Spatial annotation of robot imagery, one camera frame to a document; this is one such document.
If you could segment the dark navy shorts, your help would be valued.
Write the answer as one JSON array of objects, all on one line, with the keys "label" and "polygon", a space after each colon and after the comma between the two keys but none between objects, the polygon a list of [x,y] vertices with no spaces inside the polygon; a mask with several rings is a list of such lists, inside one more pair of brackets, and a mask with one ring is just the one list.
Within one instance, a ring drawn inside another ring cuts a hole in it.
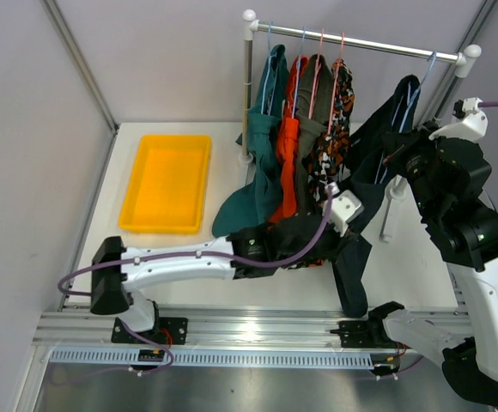
[{"label": "dark navy shorts", "polygon": [[[354,133],[349,133],[349,150],[341,165],[337,183],[341,191],[352,191],[363,203],[363,212],[349,227],[360,234],[350,241],[336,257],[318,257],[317,242],[303,257],[289,263],[289,267],[299,269],[322,261],[331,263],[341,307],[346,315],[360,318],[367,313],[367,294],[362,277],[372,250],[371,244],[362,233],[380,209],[386,187],[394,177],[394,172],[385,167],[381,137],[387,132],[396,132],[391,127],[400,99],[404,97],[408,84],[413,88],[419,79],[414,75],[403,77],[392,95]],[[300,251],[314,236],[320,216],[317,209],[309,216],[290,217],[271,225],[267,231],[268,246],[274,258],[290,258]]]}]

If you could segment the blue wire hanger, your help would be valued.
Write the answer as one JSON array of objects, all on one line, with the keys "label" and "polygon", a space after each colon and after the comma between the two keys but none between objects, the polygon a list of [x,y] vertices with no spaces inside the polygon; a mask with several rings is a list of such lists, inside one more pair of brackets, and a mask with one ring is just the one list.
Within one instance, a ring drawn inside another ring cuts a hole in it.
[{"label": "blue wire hanger", "polygon": [[402,99],[399,100],[397,108],[392,115],[391,127],[394,131],[401,133],[408,130],[411,130],[413,125],[413,114],[418,105],[418,98],[422,90],[422,85],[432,71],[434,64],[437,59],[437,52],[433,51],[431,56],[428,58],[429,64],[425,74],[422,79],[418,81],[418,84],[415,88],[411,86],[411,83],[408,84],[407,91],[404,94],[406,101],[403,102]]}]

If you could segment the orange camouflage pattern shorts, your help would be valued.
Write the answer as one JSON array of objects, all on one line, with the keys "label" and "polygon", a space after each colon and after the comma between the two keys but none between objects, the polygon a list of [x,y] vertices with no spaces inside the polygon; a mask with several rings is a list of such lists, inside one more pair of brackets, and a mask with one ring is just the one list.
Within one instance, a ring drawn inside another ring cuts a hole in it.
[{"label": "orange camouflage pattern shorts", "polygon": [[[335,65],[328,66],[334,77]],[[333,181],[337,181],[340,175],[341,165],[347,157],[349,150],[349,129],[350,116],[355,105],[355,92],[352,85],[352,72],[343,64],[341,68],[341,108],[339,122],[337,128],[332,134],[332,139],[327,142],[325,140],[326,132],[322,133],[316,140],[313,151],[310,154],[309,172],[309,189],[313,198],[313,209],[305,214],[298,216],[313,214],[317,209],[320,209],[325,201],[326,186]]]}]

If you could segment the pink hanger of camouflage shorts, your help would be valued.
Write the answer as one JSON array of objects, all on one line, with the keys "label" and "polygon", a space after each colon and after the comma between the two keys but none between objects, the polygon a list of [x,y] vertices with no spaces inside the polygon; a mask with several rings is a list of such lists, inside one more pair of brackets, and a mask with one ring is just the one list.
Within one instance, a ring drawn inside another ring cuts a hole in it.
[{"label": "pink hanger of camouflage shorts", "polygon": [[338,58],[335,61],[334,65],[334,84],[333,84],[333,89],[331,93],[331,106],[330,106],[330,115],[329,115],[329,121],[327,125],[327,134],[325,135],[325,140],[329,142],[332,139],[332,134],[334,133],[335,129],[337,128],[337,124],[339,122],[339,117],[340,113],[342,111],[341,108],[341,86],[340,86],[340,81],[342,80],[341,78],[341,68],[343,67],[344,61],[343,61],[343,51],[344,51],[344,45],[345,45],[345,36],[344,33],[342,33],[342,38],[341,38],[341,43],[340,43],[340,49],[339,49],[339,54]]}]

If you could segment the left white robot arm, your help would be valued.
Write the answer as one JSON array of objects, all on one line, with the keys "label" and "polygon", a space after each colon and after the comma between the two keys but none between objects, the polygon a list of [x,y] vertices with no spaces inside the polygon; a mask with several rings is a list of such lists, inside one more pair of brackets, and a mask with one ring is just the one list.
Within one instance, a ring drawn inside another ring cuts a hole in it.
[{"label": "left white robot arm", "polygon": [[349,262],[358,236],[352,230],[340,234],[318,215],[296,215],[199,245],[161,250],[128,248],[121,237],[111,236],[92,259],[90,311],[120,318],[139,342],[150,343],[160,335],[161,323],[156,303],[142,297],[143,288],[198,279],[257,279],[278,269],[328,262],[344,314],[360,318],[368,309],[363,267]]}]

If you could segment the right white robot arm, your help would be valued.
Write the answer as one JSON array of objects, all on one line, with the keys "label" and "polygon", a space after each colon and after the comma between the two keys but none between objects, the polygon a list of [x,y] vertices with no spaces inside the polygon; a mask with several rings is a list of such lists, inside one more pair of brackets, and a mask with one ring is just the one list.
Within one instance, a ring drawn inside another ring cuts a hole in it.
[{"label": "right white robot arm", "polygon": [[413,130],[382,141],[385,163],[408,180],[421,222],[464,298],[472,334],[444,331],[392,301],[369,313],[367,339],[414,349],[464,400],[498,408],[498,213],[479,198],[491,165],[477,143],[461,137]]}]

